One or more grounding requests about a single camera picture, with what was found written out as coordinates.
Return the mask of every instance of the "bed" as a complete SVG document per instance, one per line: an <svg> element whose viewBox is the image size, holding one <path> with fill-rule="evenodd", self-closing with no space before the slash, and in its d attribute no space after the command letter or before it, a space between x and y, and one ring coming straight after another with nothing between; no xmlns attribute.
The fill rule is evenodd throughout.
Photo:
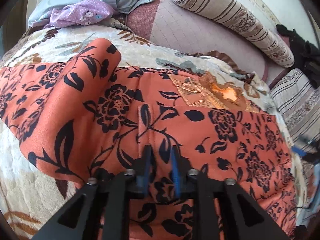
<svg viewBox="0 0 320 240"><path fill-rule="evenodd" d="M39 1L28 0L27 15L33 11L34 6ZM259 20L263 22L263 25L268 26L269 30L275 29L275 24L279 20L273 13L273 10L269 9L269 6L274 5L269 4L266 6L261 0L241 0L241 2L247 3L247 6L251 4L252 7L249 9L261 15ZM146 12L150 18L148 18L148 21L143 22L144 20L141 15L146 14ZM164 20L170 19L168 16L173 12L176 14L177 19L180 19L175 22L175 25ZM197 23L201 22L204 28L212 28L210 29L211 36L217 33L223 33L224 37L228 35L227 42L216 42L212 48L208 48L209 41L206 41L205 45L201 44L204 36L199 37L201 33L201 28L199 27L198 32L194 31L190 34L190 39L195 40L194 37L199 37L197 42L193 44L186 42L182 38L169 40L170 35L164 35L163 31L166 26L172 28L171 33L178 33L177 36L180 35L179 37L188 38L188 29L186 29L186 26L184 28L180 26L181 21L185 18L190 19L188 23L193 24L192 28L194 30L196 30L195 26ZM307 22L306 18L301 17L301 21L303 20ZM129 32L128 29L124 30L123 28L125 27L128 27L132 32ZM303 28L303 31L302 35L305 35L309 40L313 39L315 41L315 36L311 34L311 29ZM73 26L65 29L49 28L36 31L22 38L5 55L1 61L1 65L15 67L21 64L32 65L43 62L65 62L70 57L81 52L96 38L108 39L120 51L122 59L118 65L119 67L139 66L146 69L146 71L153 68L167 69L166 71L179 68L199 73L201 71L208 71L218 76L218 82L221 84L228 81L232 82L235 86L241 87L243 95L246 98L263 111L268 111L269 114L276 117L277 125L282 132L281 136L283 136L289 146L293 144L285 121L277 111L276 104L269 95L269 87L263 82L266 81L267 84L271 84L284 68L275 64L274 61L266 57L260 50L239 35L230 34L230 30L218 24L212 25L212 22L209 20L174 5L170 0L154 0L152 3L139 6L124 21L119 21L118 29L105 25L92 25L85 27ZM238 50L242 49L244 52L236 53L237 48ZM230 61L226 63L219 57L194 57L187 55L188 53L194 54L210 50L226 53L236 62L240 69L248 73L255 71L256 75L251 85L248 86L246 82L239 81L234 77L235 71L230 66ZM28 160L23 156L19 150L19 140L15 138L14 134L5 125L5 120L0 123L0 129L2 145L0 209L4 214L4 218L19 238L29 239L71 198L76 192L77 185L62 178L53 178L41 173L32 165L30 159ZM290 163L291 168L289 171L295 179L295 206L305 207L307 205L308 189L305 174L302 172L302 162L297 155L291 153ZM268 212L270 212L270 215L273 215L276 210L279 213L281 212L280 207L276 207L276 210L273 210L274 208L269 207L270 210ZM300 216L301 209L297 209L296 211L296 214L289 216L290 221L288 223L292 223L296 219L296 216Z"/></svg>

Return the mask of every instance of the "brown leaf pattern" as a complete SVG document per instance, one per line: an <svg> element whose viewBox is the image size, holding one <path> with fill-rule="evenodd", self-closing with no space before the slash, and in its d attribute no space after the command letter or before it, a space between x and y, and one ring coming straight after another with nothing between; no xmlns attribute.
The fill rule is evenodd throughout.
<svg viewBox="0 0 320 240"><path fill-rule="evenodd" d="M11 218L12 221L9 223L9 226L13 229L13 231L15 231L16 228L19 228L20 230L22 230L22 231L24 231L27 234L32 235L32 236L34 236L38 232L37 229L32 227L32 225L27 225L26 223L23 223L23 222L20 222L20 221L19 222L15 222L15 221L13 221L13 218L17 217L20 220L23 220L25 222L29 222L31 224L41 224L41 222L38 219L33 218L30 215L25 214L23 212L19 212L19 211L9 211L9 212L5 213L3 215L3 217L4 217L4 219L6 221L8 221L8 219ZM19 235L18 238L20 240L29 239L27 236L22 236L22 235Z"/></svg>
<svg viewBox="0 0 320 240"><path fill-rule="evenodd" d="M146 45L150 46L150 41L148 41L148 40L146 40L144 38L141 38L139 36L135 36L133 33L130 33L130 32L127 32L127 31L121 31L121 32L118 33L118 35L123 35L123 36L120 37L120 39L121 40L126 39L124 41L129 41L129 43L136 42L137 44L140 44L140 45L146 44Z"/></svg>
<svg viewBox="0 0 320 240"><path fill-rule="evenodd" d="M58 190L61 193L63 199L66 199L67 191L68 191L68 182L63 179L55 179L55 181L56 181L56 185L57 185Z"/></svg>

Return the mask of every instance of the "purple floral fabric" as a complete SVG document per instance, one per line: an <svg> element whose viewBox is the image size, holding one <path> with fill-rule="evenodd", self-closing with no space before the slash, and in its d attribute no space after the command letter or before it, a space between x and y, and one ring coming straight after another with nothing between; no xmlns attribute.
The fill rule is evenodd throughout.
<svg viewBox="0 0 320 240"><path fill-rule="evenodd" d="M76 4L67 5L61 10L53 9L40 17L32 27L68 27L71 25L90 25L111 18L113 8L103 1L83 0Z"/></svg>

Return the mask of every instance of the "white flower print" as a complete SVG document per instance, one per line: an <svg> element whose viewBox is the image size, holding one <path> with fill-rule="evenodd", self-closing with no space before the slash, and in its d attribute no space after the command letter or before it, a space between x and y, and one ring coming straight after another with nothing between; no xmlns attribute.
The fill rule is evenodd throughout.
<svg viewBox="0 0 320 240"><path fill-rule="evenodd" d="M92 16L93 16L93 13L92 13L92 12L87 12L87 13L85 14L85 16L86 16L86 17L92 17Z"/></svg>

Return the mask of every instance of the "black flower pattern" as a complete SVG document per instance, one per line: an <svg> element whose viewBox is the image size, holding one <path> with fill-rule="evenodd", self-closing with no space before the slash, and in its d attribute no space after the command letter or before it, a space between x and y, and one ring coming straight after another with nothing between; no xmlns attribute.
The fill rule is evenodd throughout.
<svg viewBox="0 0 320 240"><path fill-rule="evenodd" d="M294 181L294 176L291 173L291 169L283 168L282 183L288 184L289 181Z"/></svg>
<svg viewBox="0 0 320 240"><path fill-rule="evenodd" d="M38 109L28 116L28 118L19 127L17 138L19 142L24 142L28 137L30 137L36 128L40 115L44 109L44 104L39 105Z"/></svg>
<svg viewBox="0 0 320 240"><path fill-rule="evenodd" d="M259 187L262 187L264 192L267 193L270 190L271 170L269 166L261 161L256 152L250 152L250 156L245 160L247 163L247 172L249 174L247 182L252 182L252 179L257 180Z"/></svg>
<svg viewBox="0 0 320 240"><path fill-rule="evenodd" d="M209 112L209 118L215 124L215 130L220 140L229 140L234 143L238 136L234 127L236 127L236 118L233 113L225 109L213 109Z"/></svg>
<svg viewBox="0 0 320 240"><path fill-rule="evenodd" d="M265 125L265 128L266 128L265 135L266 135L266 138L268 141L267 148L271 148L271 149L275 150L277 147L275 133L273 131L271 131L267 125Z"/></svg>
<svg viewBox="0 0 320 240"><path fill-rule="evenodd" d="M7 93L5 95L0 95L0 118L4 117L5 111L7 109L7 102L12 100L12 93Z"/></svg>
<svg viewBox="0 0 320 240"><path fill-rule="evenodd" d="M117 130L119 124L122 125L125 120L125 114L135 92L127 89L126 86L119 84L113 85L100 97L97 106L97 123L102 126L102 131L107 133L109 130Z"/></svg>
<svg viewBox="0 0 320 240"><path fill-rule="evenodd" d="M45 89L53 87L65 66L65 62L57 62L52 64L47 70L47 72L42 76L41 80L39 81L39 84L45 86Z"/></svg>
<svg viewBox="0 0 320 240"><path fill-rule="evenodd" d="M174 214L175 220L164 220L161 225L168 233L179 237L184 236L184 240L192 239L193 208L188 204L182 205L181 211Z"/></svg>
<svg viewBox="0 0 320 240"><path fill-rule="evenodd" d="M163 177L160 181L154 183L157 190L156 199L159 204L170 204L174 199L173 182Z"/></svg>

